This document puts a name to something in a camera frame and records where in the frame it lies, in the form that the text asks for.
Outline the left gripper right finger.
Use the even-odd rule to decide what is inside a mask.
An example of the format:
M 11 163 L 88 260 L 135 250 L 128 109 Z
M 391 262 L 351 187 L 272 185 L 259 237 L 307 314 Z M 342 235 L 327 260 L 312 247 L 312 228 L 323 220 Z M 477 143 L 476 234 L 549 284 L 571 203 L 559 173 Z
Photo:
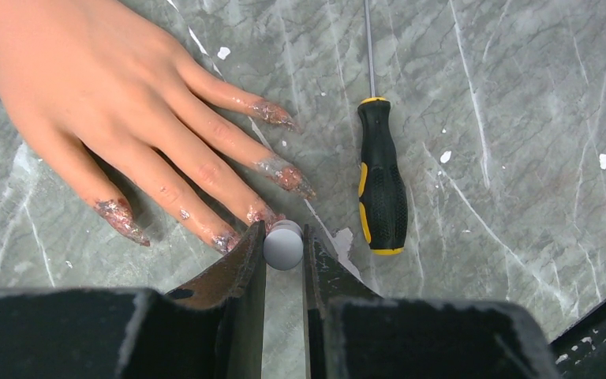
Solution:
M 544 333 L 509 302 L 383 298 L 303 234 L 309 378 L 556 378 Z

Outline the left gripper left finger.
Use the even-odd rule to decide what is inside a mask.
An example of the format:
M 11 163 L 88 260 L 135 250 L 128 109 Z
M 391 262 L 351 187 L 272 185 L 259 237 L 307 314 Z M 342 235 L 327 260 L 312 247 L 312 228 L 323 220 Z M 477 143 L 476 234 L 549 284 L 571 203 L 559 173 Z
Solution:
M 179 287 L 0 289 L 0 378 L 258 378 L 265 226 Z

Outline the white nail polish cap brush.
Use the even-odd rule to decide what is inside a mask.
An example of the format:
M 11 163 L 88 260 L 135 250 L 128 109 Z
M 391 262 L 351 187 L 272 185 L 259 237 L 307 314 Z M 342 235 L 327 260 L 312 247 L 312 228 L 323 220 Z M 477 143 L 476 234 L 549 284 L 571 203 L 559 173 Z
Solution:
M 303 258 L 303 249 L 302 229 L 291 220 L 274 223 L 264 239 L 264 259 L 279 271 L 295 268 Z

